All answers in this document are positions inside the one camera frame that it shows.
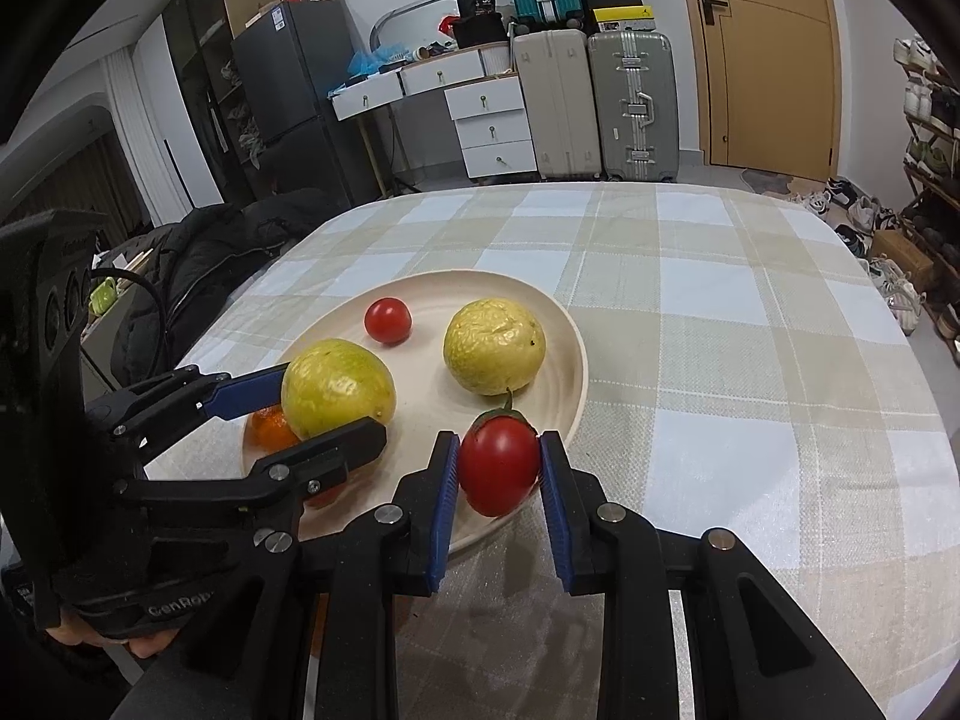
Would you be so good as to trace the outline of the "cream round plate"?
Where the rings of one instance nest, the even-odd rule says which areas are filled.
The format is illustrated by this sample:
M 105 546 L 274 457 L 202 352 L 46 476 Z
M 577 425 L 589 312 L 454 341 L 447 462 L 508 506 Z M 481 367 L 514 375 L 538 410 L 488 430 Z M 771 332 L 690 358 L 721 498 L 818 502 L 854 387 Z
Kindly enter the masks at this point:
M 400 299 L 412 312 L 412 336 L 394 348 L 368 337 L 363 327 L 368 305 L 381 298 Z M 485 298 L 512 299 L 527 307 L 547 340 L 544 364 L 514 397 L 514 406 L 540 431 L 556 431 L 566 442 L 576 436 L 586 406 L 589 362 L 573 317 L 555 299 L 516 278 L 477 270 L 425 271 L 378 284 L 309 325 L 280 356 L 288 362 L 316 341 L 343 338 L 378 355 L 389 367 L 397 392 L 386 450 L 350 476 L 337 500 L 322 509 L 304 511 L 301 538 L 340 532 L 357 515 L 389 502 L 402 476 L 428 465 L 436 434 L 465 433 L 480 413 L 496 405 L 493 398 L 460 387 L 443 359 L 444 335 L 452 316 L 469 302 Z

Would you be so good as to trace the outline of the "yellow-green guava front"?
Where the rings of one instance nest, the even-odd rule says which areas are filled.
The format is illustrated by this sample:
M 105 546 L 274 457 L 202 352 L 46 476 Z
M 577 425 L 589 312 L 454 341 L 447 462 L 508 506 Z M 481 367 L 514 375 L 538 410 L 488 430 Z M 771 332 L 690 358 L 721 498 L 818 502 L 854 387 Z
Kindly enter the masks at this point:
M 545 351 L 539 319 L 512 299 L 469 302 L 444 333 L 444 364 L 460 387 L 480 397 L 523 390 L 539 374 Z

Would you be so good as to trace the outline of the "silver aluminium suitcase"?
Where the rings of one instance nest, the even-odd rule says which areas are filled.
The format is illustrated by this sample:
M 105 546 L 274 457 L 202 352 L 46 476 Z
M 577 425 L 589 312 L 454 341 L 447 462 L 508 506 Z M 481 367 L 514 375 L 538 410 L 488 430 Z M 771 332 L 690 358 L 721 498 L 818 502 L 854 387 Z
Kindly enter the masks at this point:
M 607 176 L 672 182 L 680 140 L 669 39 L 657 31 L 597 32 L 587 52 Z

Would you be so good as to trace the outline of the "yellow guava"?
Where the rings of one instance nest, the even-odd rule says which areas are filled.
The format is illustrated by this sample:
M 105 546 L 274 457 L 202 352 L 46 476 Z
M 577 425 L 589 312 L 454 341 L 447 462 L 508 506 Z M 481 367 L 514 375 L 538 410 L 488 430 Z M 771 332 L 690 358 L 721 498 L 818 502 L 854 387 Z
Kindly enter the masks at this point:
M 327 338 L 297 355 L 281 383 L 281 409 L 301 440 L 373 418 L 387 426 L 397 395 L 386 364 L 352 341 Z

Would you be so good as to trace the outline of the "wooden shoe rack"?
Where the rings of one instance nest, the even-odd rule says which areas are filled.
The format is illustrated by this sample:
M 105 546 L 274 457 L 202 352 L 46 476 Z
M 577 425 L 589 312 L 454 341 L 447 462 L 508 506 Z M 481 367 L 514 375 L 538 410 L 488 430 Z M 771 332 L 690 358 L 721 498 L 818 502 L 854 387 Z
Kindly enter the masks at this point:
M 921 293 L 958 362 L 958 83 L 921 36 L 895 39 L 892 57 L 907 77 L 903 172 L 914 195 L 900 218 L 907 238 L 932 260 L 931 284 Z

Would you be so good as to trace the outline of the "black refrigerator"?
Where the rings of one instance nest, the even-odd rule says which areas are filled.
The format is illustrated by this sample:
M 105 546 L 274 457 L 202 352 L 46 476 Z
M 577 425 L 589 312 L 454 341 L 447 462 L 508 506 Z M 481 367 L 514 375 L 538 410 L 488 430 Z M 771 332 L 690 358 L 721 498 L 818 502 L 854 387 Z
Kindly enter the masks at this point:
M 381 197 L 370 156 L 379 138 L 337 119 L 327 94 L 348 78 L 353 44 L 343 7 L 281 2 L 231 44 L 245 100 L 278 192 L 317 188 L 342 208 Z

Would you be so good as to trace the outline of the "beige suitcase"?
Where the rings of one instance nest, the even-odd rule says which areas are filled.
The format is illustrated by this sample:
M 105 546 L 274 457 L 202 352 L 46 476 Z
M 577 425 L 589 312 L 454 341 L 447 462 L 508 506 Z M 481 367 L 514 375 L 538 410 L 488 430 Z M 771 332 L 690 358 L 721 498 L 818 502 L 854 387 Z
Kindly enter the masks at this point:
M 579 29 L 512 39 L 530 133 L 544 179 L 596 179 L 602 172 L 587 41 Z

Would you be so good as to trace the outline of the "checked beige tablecloth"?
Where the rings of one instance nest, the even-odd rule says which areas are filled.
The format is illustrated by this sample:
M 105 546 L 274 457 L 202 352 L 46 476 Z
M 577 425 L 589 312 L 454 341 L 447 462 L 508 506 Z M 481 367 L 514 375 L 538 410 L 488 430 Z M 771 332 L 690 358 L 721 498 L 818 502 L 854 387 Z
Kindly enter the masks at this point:
M 736 532 L 892 718 L 958 660 L 958 472 L 931 387 L 853 254 L 802 206 L 670 184 L 407 195 L 324 224 L 190 349 L 270 366 L 347 299 L 482 270 L 563 304 L 589 359 L 568 454 L 671 532 Z

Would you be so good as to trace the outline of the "orange mandarin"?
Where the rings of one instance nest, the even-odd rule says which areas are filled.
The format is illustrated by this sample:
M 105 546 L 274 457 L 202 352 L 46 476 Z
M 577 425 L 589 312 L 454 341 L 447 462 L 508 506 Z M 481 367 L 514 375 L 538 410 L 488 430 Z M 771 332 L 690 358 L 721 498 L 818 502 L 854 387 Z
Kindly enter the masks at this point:
M 247 438 L 267 455 L 291 449 L 299 444 L 280 405 L 257 410 L 247 420 Z
M 327 491 L 322 491 L 322 493 L 317 493 L 313 497 L 309 497 L 304 505 L 308 509 L 324 509 L 327 505 L 334 504 L 334 502 L 345 493 L 345 489 L 348 488 L 347 483 L 339 484 L 335 488 L 327 489 Z

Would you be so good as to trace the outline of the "white drawer desk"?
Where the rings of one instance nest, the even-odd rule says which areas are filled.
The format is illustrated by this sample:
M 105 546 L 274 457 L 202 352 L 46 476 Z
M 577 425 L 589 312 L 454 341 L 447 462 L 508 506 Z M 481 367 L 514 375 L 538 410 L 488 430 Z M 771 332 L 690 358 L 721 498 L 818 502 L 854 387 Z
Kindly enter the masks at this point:
M 348 121 L 423 94 L 444 94 L 460 156 L 472 181 L 537 171 L 526 101 L 508 41 L 416 60 L 329 94 Z

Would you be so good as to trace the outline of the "red tomato with stem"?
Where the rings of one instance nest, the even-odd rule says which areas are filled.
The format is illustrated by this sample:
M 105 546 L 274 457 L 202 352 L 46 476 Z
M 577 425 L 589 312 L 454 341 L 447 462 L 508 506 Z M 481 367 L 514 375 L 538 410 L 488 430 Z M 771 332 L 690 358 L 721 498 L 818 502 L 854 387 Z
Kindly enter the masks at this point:
M 511 514 L 540 476 L 539 434 L 514 397 L 482 413 L 460 441 L 457 477 L 467 504 L 483 517 Z

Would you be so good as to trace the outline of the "black jacket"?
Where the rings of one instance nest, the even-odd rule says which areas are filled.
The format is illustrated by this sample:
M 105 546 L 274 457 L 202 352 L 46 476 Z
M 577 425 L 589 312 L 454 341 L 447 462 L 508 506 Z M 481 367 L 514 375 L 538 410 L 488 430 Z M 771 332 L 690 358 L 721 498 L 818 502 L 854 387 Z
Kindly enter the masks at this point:
M 350 204 L 317 188 L 204 206 L 160 240 L 117 330 L 110 372 L 124 387 L 178 366 L 236 289 Z

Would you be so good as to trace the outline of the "red tomato front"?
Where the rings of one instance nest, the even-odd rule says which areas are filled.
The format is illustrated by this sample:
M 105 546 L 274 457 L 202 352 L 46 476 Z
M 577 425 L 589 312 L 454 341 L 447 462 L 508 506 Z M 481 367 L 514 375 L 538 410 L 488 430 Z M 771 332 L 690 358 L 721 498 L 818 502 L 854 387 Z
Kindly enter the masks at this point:
M 364 312 L 364 330 L 377 343 L 395 346 L 412 333 L 412 314 L 397 298 L 381 298 Z

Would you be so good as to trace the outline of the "wooden door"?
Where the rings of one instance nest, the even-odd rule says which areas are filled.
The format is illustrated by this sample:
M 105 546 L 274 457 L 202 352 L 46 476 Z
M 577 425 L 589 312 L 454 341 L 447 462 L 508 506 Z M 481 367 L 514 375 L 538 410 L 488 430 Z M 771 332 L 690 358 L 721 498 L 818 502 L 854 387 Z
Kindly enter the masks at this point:
M 833 0 L 685 0 L 708 163 L 826 181 L 839 145 Z

